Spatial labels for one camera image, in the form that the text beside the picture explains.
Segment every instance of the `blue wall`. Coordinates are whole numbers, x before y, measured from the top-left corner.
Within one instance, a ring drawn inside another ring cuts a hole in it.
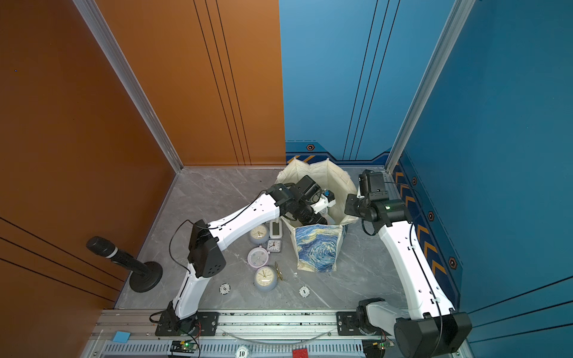
[[[406,147],[463,267],[461,309],[573,274],[573,3],[476,1]],[[477,357],[570,356],[573,280],[471,313]]]
[[[452,4],[281,0],[286,151],[293,141],[317,142],[338,160],[370,160],[388,150]]]

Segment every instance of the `small square clock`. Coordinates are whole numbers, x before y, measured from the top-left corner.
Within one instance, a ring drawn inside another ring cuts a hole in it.
[[[281,241],[280,240],[268,240],[266,244],[266,250],[270,253],[281,252]]]

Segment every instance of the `clock face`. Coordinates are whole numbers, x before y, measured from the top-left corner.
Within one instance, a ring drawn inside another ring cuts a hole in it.
[[[281,251],[281,241],[280,240],[268,240],[266,242],[266,250],[272,253],[278,253]]]
[[[247,256],[247,263],[254,268],[266,265],[269,261],[269,253],[262,247],[255,247]]]
[[[273,270],[269,267],[261,267],[255,275],[255,280],[259,286],[266,287],[273,283],[276,277],[274,276]]]
[[[255,227],[253,230],[251,230],[251,236],[256,240],[260,240],[263,237],[265,237],[268,232],[269,230],[266,228],[265,225],[259,225]]]

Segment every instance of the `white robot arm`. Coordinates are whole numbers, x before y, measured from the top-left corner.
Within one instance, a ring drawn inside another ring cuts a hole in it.
[[[415,233],[411,233],[412,219],[403,202],[387,200],[387,192],[377,187],[380,185],[384,187],[382,173],[361,174],[360,192],[364,196],[349,195],[345,212],[372,222],[374,234],[380,236],[396,265],[408,311],[394,308],[380,298],[361,301],[357,308],[360,328],[371,333],[383,329],[395,336],[407,357],[454,352],[471,330],[469,318],[465,313],[455,313],[435,280]],[[189,243],[189,272],[167,308],[168,315],[176,321],[171,324],[178,327],[178,322],[197,312],[210,278],[225,267],[221,252],[237,238],[285,213],[304,225],[326,224],[319,212],[334,203],[332,193],[322,191],[305,176],[296,184],[275,184],[250,205],[208,225],[203,221],[195,223]]]

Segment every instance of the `blue sticky note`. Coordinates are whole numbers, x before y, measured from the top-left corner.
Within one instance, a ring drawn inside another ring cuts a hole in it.
[[[113,337],[112,341],[118,343],[126,343],[130,335],[131,333],[129,332],[117,331],[115,332],[115,336]]]

